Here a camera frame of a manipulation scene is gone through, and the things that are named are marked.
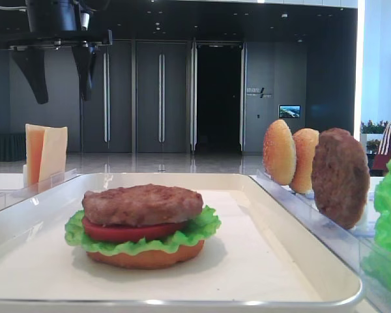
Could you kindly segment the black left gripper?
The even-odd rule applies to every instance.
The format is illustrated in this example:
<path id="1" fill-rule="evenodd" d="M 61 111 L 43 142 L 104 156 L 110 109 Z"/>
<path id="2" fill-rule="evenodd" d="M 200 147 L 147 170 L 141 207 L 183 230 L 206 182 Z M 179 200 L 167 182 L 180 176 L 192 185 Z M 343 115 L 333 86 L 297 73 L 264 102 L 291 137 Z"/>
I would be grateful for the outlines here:
<path id="1" fill-rule="evenodd" d="M 48 102 L 44 50 L 38 48 L 72 47 L 84 101 L 91 99 L 96 46 L 112 44 L 111 30 L 89 30 L 91 16 L 107 9 L 109 1 L 26 1 L 28 33 L 16 33 L 0 40 L 2 50 L 12 50 L 38 104 Z"/>

